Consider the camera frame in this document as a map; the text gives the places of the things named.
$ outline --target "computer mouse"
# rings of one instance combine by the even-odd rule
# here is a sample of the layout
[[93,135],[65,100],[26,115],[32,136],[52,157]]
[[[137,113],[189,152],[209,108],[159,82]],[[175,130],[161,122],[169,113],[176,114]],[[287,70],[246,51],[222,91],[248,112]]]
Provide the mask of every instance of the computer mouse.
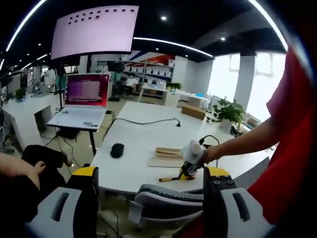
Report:
[[124,145],[120,143],[116,143],[112,146],[110,154],[113,158],[117,159],[123,155],[123,150],[124,150]]

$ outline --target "ceiling light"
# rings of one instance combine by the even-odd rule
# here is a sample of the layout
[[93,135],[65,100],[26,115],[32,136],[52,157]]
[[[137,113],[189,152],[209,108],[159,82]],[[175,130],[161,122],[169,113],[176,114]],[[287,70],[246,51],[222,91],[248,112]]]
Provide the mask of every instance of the ceiling light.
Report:
[[19,32],[21,31],[22,27],[25,25],[25,23],[29,20],[29,18],[36,12],[36,10],[42,6],[47,0],[40,0],[38,2],[38,4],[35,5],[35,7],[26,15],[26,17],[23,19],[23,21],[21,22],[21,24],[19,25],[18,29],[15,31],[13,37],[10,40],[10,43],[8,45],[8,47],[6,48],[5,51],[9,51],[10,47],[13,43],[13,41],[15,40],[16,36],[19,34]]
[[275,33],[277,34],[279,40],[281,41],[282,45],[284,46],[285,50],[288,50],[288,46],[286,43],[286,40],[284,39],[282,33],[278,29],[277,25],[275,22],[272,20],[272,18],[269,16],[269,14],[264,10],[264,8],[256,1],[256,0],[248,0],[263,16],[264,18],[268,21],[268,23],[271,25]]
[[42,58],[44,58],[44,57],[46,57],[46,56],[48,56],[48,54],[43,55],[43,56],[41,56],[41,57],[37,58],[36,60],[40,60],[40,59],[42,59]]
[[28,63],[26,66],[24,66],[23,68],[21,68],[21,70],[24,70],[26,67],[30,66],[31,63]]
[[4,59],[0,63],[0,70],[2,69],[3,63],[4,63]]
[[204,55],[209,56],[209,57],[213,57],[212,55],[210,55],[210,54],[208,54],[208,53],[206,53],[206,52],[197,50],[197,49],[192,48],[192,47],[189,47],[189,46],[181,45],[181,44],[175,43],[175,42],[163,41],[163,40],[152,39],[152,38],[143,38],[143,37],[133,37],[133,39],[134,39],[134,40],[156,41],[156,42],[167,43],[167,44],[171,44],[171,45],[175,45],[175,46],[180,46],[180,47],[183,47],[183,48],[187,48],[187,49],[190,49],[190,50],[192,50],[192,51],[199,52],[199,53],[204,54]]

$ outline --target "white laptop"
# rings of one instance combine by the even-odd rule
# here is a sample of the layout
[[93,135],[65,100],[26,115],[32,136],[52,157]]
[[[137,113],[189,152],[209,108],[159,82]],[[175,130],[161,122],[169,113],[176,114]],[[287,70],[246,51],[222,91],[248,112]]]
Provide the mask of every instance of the white laptop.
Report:
[[98,130],[106,114],[109,74],[67,76],[64,108],[49,126]]

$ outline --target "table leg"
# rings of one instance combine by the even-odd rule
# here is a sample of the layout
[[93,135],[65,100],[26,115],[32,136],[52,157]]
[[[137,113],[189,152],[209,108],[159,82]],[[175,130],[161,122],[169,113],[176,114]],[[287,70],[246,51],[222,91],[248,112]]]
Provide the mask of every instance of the table leg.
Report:
[[144,89],[141,89],[140,95],[139,95],[139,99],[138,99],[138,103],[140,102],[142,95],[143,95]]
[[91,147],[93,149],[94,155],[96,155],[96,146],[95,146],[95,140],[94,140],[94,133],[92,131],[89,131],[89,137],[91,142]]

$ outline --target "person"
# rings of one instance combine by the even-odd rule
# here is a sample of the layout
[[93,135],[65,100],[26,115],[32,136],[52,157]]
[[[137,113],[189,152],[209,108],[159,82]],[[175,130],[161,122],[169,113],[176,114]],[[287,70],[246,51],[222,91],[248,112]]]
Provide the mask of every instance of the person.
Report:
[[125,81],[124,85],[121,86],[121,91],[127,90],[128,95],[131,95],[138,83],[139,82],[135,79],[134,74],[131,74]]
[[44,84],[49,88],[53,88],[56,81],[55,70],[49,66],[49,69],[45,72]]
[[310,164],[315,101],[309,78],[289,46],[283,77],[267,103],[271,117],[250,132],[208,148],[206,162],[279,145],[268,168],[248,189],[276,224],[287,216]]
[[0,153],[0,210],[7,232],[23,232],[22,224],[37,215],[39,203],[65,185],[57,170],[63,163],[69,166],[71,160],[40,145],[27,146],[21,159]]

